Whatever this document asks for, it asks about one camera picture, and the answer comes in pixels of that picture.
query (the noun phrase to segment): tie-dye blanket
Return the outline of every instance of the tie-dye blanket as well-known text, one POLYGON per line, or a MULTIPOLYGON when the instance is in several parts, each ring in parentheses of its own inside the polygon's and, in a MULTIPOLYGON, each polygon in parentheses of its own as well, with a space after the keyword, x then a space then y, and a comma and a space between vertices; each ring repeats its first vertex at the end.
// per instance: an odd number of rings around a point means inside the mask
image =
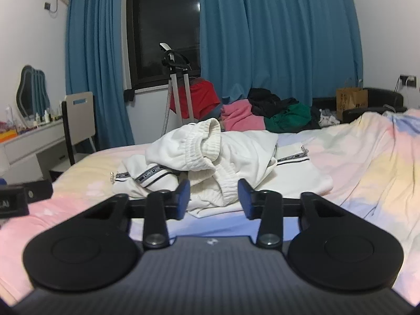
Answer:
MULTIPOLYGON (((325 196, 367 221, 392 233, 401 243, 405 262, 394 285, 412 304, 420 302, 420 111, 380 116, 366 113, 350 125, 299 134, 282 134, 279 145, 302 142, 316 167, 329 174, 333 190, 325 196)), ((110 172, 145 146, 103 151, 73 166, 54 185, 52 199, 30 205, 31 215, 15 218, 0 230, 0 296, 9 303, 31 290, 22 266, 22 251, 37 233, 111 195, 110 172)), ((259 221, 243 212, 170 221, 176 235, 251 235, 259 221)), ((294 219, 285 220, 285 240, 298 232, 294 219)), ((131 237, 141 239, 141 221, 131 237)))

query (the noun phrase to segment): brown paper bag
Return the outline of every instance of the brown paper bag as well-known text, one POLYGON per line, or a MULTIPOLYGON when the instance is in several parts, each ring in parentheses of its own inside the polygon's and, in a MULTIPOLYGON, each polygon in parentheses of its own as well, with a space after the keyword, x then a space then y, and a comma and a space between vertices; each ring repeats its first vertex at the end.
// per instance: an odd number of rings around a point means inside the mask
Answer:
POLYGON ((337 118, 343 120, 343 111, 368 107, 367 90, 361 88, 337 89, 337 118))

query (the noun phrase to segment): white desk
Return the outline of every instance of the white desk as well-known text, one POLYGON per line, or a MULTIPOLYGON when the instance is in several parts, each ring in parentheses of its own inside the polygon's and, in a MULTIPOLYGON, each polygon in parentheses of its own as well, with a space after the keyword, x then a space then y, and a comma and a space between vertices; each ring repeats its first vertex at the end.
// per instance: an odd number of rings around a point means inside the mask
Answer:
POLYGON ((0 143, 0 177, 8 184, 49 179, 48 169, 67 157, 59 120, 0 143))

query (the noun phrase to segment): pink clothing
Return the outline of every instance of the pink clothing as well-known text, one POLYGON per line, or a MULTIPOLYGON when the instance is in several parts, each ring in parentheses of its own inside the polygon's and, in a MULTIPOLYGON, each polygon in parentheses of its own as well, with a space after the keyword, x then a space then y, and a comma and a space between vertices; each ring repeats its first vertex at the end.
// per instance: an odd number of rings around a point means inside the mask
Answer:
POLYGON ((223 105, 220 116, 227 131, 265 130, 264 117, 252 114, 247 99, 223 105))

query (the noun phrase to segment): dark night window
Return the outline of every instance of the dark night window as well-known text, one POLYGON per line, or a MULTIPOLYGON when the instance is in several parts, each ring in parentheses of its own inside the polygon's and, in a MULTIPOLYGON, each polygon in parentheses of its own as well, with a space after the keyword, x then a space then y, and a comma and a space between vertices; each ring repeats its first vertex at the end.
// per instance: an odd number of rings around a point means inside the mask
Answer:
POLYGON ((167 83, 162 66, 165 42, 191 63, 191 75, 200 74, 199 0, 127 0, 127 39, 133 88, 167 83))

